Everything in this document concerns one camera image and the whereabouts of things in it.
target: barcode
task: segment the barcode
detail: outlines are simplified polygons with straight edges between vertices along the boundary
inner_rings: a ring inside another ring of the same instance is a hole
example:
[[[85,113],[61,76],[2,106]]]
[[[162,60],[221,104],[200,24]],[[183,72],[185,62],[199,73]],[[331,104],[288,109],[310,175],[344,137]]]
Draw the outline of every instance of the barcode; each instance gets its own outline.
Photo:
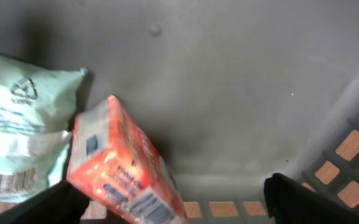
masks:
[[[12,175],[0,174],[0,194],[14,194],[29,190],[35,183],[35,169]]]
[[[171,209],[152,190],[137,198],[136,202],[129,206],[129,212],[141,219],[142,223],[148,224],[170,223],[174,218]]]

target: box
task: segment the box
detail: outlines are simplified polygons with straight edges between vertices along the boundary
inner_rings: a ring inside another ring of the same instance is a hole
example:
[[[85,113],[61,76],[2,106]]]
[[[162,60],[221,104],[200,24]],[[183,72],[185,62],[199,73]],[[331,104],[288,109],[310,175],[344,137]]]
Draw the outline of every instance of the box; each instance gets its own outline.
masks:
[[[188,223],[169,168],[115,96],[76,118],[67,179],[130,223]]]

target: gray bin bottom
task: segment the gray bin bottom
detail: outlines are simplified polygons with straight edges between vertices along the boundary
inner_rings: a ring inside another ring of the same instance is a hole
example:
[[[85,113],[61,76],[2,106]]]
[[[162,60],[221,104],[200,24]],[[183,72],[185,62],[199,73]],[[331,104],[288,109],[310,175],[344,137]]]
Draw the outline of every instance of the gray bin bottom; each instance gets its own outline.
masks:
[[[192,222],[267,223],[243,202],[263,201],[273,172],[332,198],[348,179],[322,185],[319,165],[359,174],[333,153],[358,129],[359,1],[0,1],[0,54],[89,68],[80,111],[118,96],[201,205]]]

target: recycling symbol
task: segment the recycling symbol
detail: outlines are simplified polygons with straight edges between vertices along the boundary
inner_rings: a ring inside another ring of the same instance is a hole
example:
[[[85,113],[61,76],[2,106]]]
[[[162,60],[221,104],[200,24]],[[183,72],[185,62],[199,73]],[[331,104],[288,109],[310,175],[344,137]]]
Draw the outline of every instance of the recycling symbol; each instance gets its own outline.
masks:
[[[15,96],[23,97],[26,99],[38,99],[37,90],[35,89],[35,84],[31,78],[23,78],[17,83],[13,84],[11,93]]]

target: black object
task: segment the black object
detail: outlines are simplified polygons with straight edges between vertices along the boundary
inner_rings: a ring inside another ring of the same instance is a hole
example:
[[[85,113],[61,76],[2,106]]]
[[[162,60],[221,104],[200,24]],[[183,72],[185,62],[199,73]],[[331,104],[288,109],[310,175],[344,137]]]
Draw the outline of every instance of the black object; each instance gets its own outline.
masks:
[[[63,181],[0,214],[0,224],[78,224],[90,200]]]
[[[265,180],[268,214],[276,224],[359,224],[359,216],[282,174]]]

